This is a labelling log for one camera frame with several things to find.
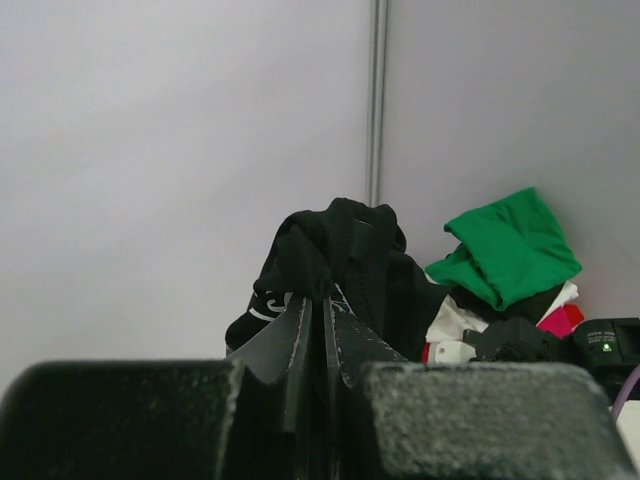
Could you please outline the black graphic t-shirt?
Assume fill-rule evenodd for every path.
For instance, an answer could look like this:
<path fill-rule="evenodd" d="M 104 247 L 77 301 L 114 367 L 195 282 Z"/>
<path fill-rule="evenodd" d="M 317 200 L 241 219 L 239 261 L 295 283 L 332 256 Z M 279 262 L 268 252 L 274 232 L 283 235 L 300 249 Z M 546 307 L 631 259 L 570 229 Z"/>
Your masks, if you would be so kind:
<path fill-rule="evenodd" d="M 334 293 L 383 341 L 419 362 L 448 289 L 430 282 L 407 254 L 390 206 L 336 198 L 325 210 L 293 213 L 279 226 L 246 312 L 226 330 L 228 351 L 275 320 L 292 297 L 323 302 Z"/>

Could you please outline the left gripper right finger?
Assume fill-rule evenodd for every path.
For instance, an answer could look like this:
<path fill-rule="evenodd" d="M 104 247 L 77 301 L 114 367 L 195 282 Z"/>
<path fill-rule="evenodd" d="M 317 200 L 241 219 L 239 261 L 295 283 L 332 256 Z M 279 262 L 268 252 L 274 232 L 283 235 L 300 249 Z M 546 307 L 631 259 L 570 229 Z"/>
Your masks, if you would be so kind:
<path fill-rule="evenodd" d="M 328 384 L 353 389 L 361 366 L 368 362 L 407 362 L 407 359 L 362 323 L 342 294 L 323 303 Z"/>

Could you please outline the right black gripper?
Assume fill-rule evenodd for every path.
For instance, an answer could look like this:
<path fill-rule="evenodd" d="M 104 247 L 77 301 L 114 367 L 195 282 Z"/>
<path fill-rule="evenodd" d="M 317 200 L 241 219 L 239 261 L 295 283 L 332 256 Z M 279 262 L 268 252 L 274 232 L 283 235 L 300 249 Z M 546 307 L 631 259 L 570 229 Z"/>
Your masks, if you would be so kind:
<path fill-rule="evenodd" d="M 521 318 L 490 323 L 482 332 L 467 329 L 462 341 L 473 347 L 480 362 L 575 361 L 571 340 L 558 338 Z"/>

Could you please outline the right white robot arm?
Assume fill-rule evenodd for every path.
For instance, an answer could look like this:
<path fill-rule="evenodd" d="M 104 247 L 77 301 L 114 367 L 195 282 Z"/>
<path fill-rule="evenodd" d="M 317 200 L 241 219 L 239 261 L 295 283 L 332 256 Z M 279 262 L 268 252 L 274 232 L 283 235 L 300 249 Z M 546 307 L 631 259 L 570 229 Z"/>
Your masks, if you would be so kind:
<path fill-rule="evenodd" d="M 524 319 L 496 321 L 482 332 L 466 330 L 463 342 L 484 362 L 555 362 L 588 371 L 610 400 L 639 365 L 639 320 L 587 320 L 560 338 Z"/>

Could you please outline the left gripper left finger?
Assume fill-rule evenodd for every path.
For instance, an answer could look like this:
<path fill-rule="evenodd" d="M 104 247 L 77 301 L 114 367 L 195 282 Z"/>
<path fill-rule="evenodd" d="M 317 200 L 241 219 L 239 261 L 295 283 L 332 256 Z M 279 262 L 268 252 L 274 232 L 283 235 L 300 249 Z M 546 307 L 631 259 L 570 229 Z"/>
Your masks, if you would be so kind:
<path fill-rule="evenodd" d="M 245 367 L 243 408 L 274 433 L 298 430 L 307 403 L 313 304 L 291 299 L 286 310 L 229 356 Z"/>

